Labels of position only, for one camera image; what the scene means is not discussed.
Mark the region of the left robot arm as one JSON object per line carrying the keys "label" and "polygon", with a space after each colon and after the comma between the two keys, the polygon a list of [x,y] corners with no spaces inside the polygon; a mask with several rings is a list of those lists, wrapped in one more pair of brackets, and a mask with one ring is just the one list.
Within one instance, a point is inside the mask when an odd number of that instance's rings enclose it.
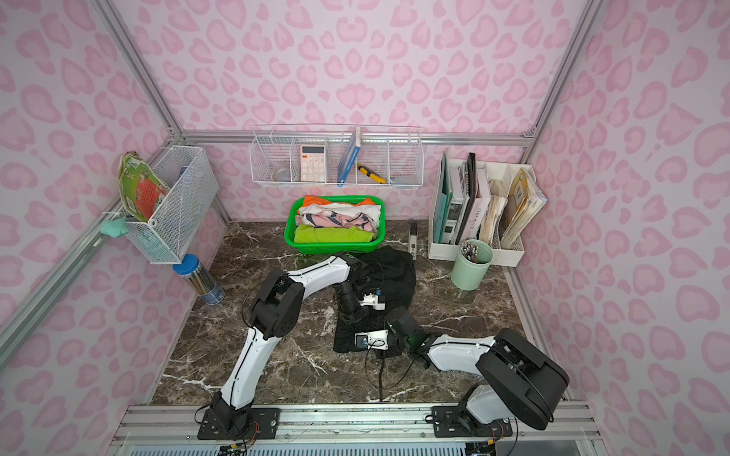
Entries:
{"label": "left robot arm", "polygon": [[243,437],[253,421],[250,410],[260,376],[275,347],[297,325],[304,300],[333,285],[354,285],[365,277],[365,263],[345,252],[297,271],[271,272],[255,297],[241,353],[214,395],[205,423],[231,438]]}

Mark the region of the orange English textbook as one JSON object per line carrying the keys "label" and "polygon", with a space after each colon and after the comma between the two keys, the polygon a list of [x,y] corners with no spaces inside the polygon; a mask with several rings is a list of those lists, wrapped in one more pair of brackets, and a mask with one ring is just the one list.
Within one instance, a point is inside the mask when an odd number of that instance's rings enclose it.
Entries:
{"label": "orange English textbook", "polygon": [[510,246],[514,243],[519,229],[524,227],[529,206],[530,173],[525,169],[520,169],[509,188],[507,205],[499,226],[500,241],[503,246]]}

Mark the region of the mint green pencil cup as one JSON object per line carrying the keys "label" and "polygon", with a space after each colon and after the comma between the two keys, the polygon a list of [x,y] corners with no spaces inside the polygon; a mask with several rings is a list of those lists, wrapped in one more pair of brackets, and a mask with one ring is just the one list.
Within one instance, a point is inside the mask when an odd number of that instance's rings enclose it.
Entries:
{"label": "mint green pencil cup", "polygon": [[454,267],[452,268],[451,280],[452,284],[458,289],[462,291],[473,291],[480,286],[484,276],[488,272],[494,259],[494,252],[492,252],[492,247],[484,241],[479,241],[478,239],[468,239],[467,241],[474,242],[479,246],[480,263],[476,264],[463,258],[461,255],[462,243],[459,247]]}

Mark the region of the blue lidded pencil tube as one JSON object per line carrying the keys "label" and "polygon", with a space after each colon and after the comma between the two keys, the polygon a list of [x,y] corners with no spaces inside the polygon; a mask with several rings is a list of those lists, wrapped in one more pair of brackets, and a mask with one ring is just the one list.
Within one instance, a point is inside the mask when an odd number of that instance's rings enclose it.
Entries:
{"label": "blue lidded pencil tube", "polygon": [[185,255],[182,262],[174,264],[172,269],[192,286],[205,304],[218,305],[224,300],[224,290],[197,256]]}

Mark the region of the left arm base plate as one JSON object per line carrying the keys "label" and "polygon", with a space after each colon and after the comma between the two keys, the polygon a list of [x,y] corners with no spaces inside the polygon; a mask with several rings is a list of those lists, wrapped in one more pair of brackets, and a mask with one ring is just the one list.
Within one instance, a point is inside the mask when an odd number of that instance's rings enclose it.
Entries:
{"label": "left arm base plate", "polygon": [[209,408],[199,427],[199,440],[231,440],[243,442],[276,438],[281,417],[280,408],[232,408],[223,404]]}

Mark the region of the blue book on shelf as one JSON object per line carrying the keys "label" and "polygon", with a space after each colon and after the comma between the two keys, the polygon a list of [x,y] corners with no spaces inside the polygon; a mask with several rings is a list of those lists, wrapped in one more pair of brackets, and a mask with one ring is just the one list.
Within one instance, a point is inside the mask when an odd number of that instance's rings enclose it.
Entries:
{"label": "blue book on shelf", "polygon": [[357,162],[357,156],[361,150],[361,127],[355,127],[350,140],[344,147],[344,153],[338,164],[338,174],[336,175],[336,182],[338,184],[345,184],[349,174]]}

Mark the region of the green red snack packet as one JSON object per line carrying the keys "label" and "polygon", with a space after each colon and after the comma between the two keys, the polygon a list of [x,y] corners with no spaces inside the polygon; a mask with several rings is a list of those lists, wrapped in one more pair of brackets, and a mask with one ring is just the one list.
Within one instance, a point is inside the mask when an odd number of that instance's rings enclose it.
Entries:
{"label": "green red snack packet", "polygon": [[170,191],[136,151],[123,155],[118,171],[120,198],[138,222],[148,222]]}

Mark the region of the white book organizer box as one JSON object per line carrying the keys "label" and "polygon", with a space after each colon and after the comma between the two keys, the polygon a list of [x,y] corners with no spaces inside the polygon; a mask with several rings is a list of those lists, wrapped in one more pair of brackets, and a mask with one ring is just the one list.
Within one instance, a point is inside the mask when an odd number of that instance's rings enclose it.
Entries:
{"label": "white book organizer box", "polygon": [[503,246],[500,241],[499,226],[515,175],[520,169],[525,169],[532,177],[534,175],[532,167],[477,161],[473,157],[460,160],[449,156],[448,164],[452,179],[449,220],[449,226],[452,227],[452,243],[439,244],[432,241],[433,212],[435,212],[435,188],[433,188],[432,212],[429,216],[428,257],[431,260],[454,261],[464,241],[478,239],[492,247],[493,265],[517,266],[524,256],[522,241],[517,237],[512,245]]}

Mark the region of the black shorts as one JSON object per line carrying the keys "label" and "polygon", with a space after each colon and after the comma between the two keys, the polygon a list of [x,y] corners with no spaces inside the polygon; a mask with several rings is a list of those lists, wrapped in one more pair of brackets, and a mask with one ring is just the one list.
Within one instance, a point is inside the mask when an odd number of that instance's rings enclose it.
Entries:
{"label": "black shorts", "polygon": [[355,286],[359,300],[365,293],[380,290],[386,309],[379,312],[366,307],[369,316],[359,322],[344,322],[338,317],[333,342],[336,353],[365,351],[355,347],[355,334],[384,330],[387,313],[397,307],[409,308],[416,291],[416,266],[410,253],[386,246],[351,256],[357,260],[355,276],[347,281]]}

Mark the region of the white orange calculator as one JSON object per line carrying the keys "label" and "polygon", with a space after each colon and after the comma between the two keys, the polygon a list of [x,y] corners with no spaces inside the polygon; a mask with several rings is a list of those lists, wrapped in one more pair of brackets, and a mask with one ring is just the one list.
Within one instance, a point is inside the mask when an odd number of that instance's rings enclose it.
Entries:
{"label": "white orange calculator", "polygon": [[325,146],[304,144],[300,147],[300,180],[326,182]]}

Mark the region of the bundle of pencils in cup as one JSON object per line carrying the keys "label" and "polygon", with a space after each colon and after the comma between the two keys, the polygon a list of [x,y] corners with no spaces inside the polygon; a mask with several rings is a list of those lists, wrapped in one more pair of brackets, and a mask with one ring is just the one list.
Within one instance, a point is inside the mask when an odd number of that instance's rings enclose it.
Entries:
{"label": "bundle of pencils in cup", "polygon": [[461,246],[461,255],[465,260],[479,264],[479,246],[474,242],[465,241]]}

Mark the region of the folded clothes in basket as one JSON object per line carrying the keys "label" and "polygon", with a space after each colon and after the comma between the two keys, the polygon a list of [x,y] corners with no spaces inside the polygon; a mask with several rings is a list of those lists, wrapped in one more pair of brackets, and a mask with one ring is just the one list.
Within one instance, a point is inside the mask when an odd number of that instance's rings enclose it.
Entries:
{"label": "folded clothes in basket", "polygon": [[338,203],[306,196],[295,213],[294,243],[363,243],[380,231],[382,206],[371,198],[360,203]]}

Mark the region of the yellow utility knife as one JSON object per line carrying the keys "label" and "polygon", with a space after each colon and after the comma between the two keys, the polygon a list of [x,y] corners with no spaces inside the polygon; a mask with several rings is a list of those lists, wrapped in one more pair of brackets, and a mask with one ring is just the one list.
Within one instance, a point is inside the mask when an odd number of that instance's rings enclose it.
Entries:
{"label": "yellow utility knife", "polygon": [[372,169],[370,169],[366,165],[358,165],[357,170],[377,184],[387,184],[386,179],[378,175],[378,173],[376,173],[375,171],[372,171]]}

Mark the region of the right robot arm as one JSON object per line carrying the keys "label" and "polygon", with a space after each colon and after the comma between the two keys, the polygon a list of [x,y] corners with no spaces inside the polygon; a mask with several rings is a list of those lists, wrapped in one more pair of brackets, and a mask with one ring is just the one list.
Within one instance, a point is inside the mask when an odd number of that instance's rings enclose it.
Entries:
{"label": "right robot arm", "polygon": [[480,375],[455,406],[434,406],[426,421],[439,438],[511,435],[514,418],[537,431],[554,421],[570,385],[567,373],[518,332],[463,338],[429,334],[413,316],[397,308],[385,317],[388,341],[424,368]]}

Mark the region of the green plastic basket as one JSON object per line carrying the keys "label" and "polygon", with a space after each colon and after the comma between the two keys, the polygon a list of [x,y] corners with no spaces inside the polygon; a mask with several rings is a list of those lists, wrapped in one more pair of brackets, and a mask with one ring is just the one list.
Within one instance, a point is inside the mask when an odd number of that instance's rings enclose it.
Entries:
{"label": "green plastic basket", "polygon": [[369,253],[386,235],[385,203],[374,196],[305,196],[293,204],[285,242],[304,255]]}

